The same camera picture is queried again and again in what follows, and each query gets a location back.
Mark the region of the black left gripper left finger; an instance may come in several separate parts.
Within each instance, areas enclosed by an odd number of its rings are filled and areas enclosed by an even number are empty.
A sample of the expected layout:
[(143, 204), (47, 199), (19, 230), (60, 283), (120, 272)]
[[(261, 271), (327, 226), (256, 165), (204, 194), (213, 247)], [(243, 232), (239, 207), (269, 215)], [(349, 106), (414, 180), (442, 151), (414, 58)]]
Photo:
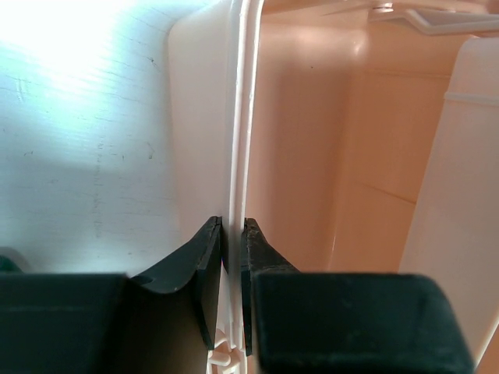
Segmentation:
[(128, 373), (204, 373), (214, 349), (221, 278), (220, 217), (133, 277)]

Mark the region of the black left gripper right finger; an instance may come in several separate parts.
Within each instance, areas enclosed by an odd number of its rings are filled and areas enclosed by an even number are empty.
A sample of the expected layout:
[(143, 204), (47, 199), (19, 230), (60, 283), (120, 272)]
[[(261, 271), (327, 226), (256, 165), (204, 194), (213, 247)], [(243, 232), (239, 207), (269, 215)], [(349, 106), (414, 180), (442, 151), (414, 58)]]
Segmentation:
[(246, 357), (253, 354), (252, 282), (259, 272), (299, 272), (265, 238), (257, 221), (244, 220), (240, 249), (243, 332)]

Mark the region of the pink plastic toolbox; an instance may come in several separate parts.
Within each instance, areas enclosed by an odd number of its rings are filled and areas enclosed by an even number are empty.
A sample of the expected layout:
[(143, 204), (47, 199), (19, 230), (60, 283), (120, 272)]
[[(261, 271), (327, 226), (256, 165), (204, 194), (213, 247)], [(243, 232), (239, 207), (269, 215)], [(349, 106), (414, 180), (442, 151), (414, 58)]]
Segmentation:
[(216, 1), (168, 35), (182, 239), (246, 218), (305, 271), (421, 273), (498, 370), (498, 4)]

